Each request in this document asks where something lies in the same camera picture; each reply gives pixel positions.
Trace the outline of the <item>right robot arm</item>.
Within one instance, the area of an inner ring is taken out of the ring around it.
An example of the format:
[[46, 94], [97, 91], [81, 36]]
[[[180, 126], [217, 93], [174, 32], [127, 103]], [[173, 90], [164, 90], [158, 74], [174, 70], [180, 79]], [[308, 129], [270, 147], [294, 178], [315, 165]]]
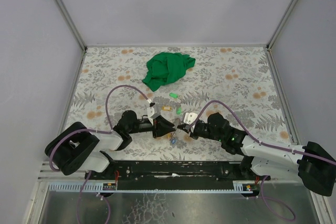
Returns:
[[310, 191], [331, 196], [335, 183], [335, 159], [319, 144], [271, 143], [253, 138], [246, 131], [232, 127], [219, 113], [206, 122], [196, 113], [185, 113], [178, 129], [193, 139], [199, 137], [219, 141], [232, 155], [241, 155], [255, 175], [298, 181]]

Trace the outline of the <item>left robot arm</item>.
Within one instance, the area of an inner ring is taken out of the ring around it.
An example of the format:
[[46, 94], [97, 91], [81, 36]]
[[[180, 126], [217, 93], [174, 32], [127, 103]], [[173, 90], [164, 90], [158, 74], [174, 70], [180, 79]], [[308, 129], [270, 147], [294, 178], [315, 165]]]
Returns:
[[121, 151], [132, 142], [131, 134], [151, 132], [153, 138], [174, 132], [175, 126], [153, 108], [148, 115], [137, 118], [137, 114], [128, 110], [111, 131], [99, 131], [86, 128], [81, 122], [75, 122], [45, 148], [52, 170], [61, 171], [68, 176], [78, 170], [92, 170], [102, 173], [111, 161], [107, 150]]

